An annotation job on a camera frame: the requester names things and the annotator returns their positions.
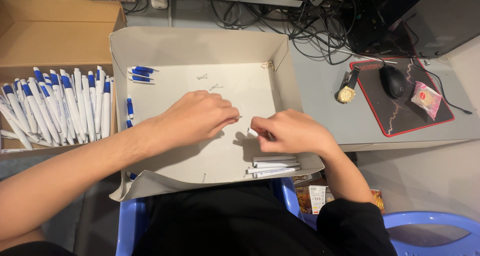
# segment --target mouse pad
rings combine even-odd
[[[435,121],[428,116],[426,111],[411,102],[415,91],[415,81],[423,82],[440,93],[427,72],[416,69],[410,63],[410,58],[388,58],[386,60],[398,62],[398,64],[387,64],[402,71],[406,77],[405,93],[397,99],[390,98],[382,88],[379,72],[379,69],[383,66],[381,61],[371,60],[350,64],[351,69],[353,69],[353,66],[360,68],[358,85],[365,98],[367,98],[373,115],[375,115],[385,136],[392,137],[455,119],[444,99],[441,100]]]

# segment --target black watch strap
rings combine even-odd
[[[355,86],[357,85],[357,79],[359,78],[359,73],[360,69],[358,67],[353,67],[353,70],[351,72],[352,76],[350,77],[350,80],[346,85],[347,87],[355,89]]]

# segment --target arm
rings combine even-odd
[[[363,175],[343,153],[332,134],[309,115],[290,109],[268,119],[254,117],[251,128],[260,133],[258,141],[263,152],[312,152],[321,156],[328,186],[336,199],[375,203]],[[276,141],[266,139],[267,131],[276,137]]]
[[[0,182],[0,251],[42,240],[40,225],[106,176],[172,148],[212,138],[237,116],[237,108],[219,94],[187,93],[157,117]]]

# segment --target black mouse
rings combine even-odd
[[[385,93],[392,98],[402,97],[407,87],[407,79],[402,71],[390,65],[380,69],[380,81]]]

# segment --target gold watch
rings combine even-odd
[[[345,77],[344,84],[346,83],[346,85],[338,92],[338,101],[342,103],[352,101],[355,96],[355,86],[357,85],[359,72],[360,69],[358,67],[353,67],[353,70]]]

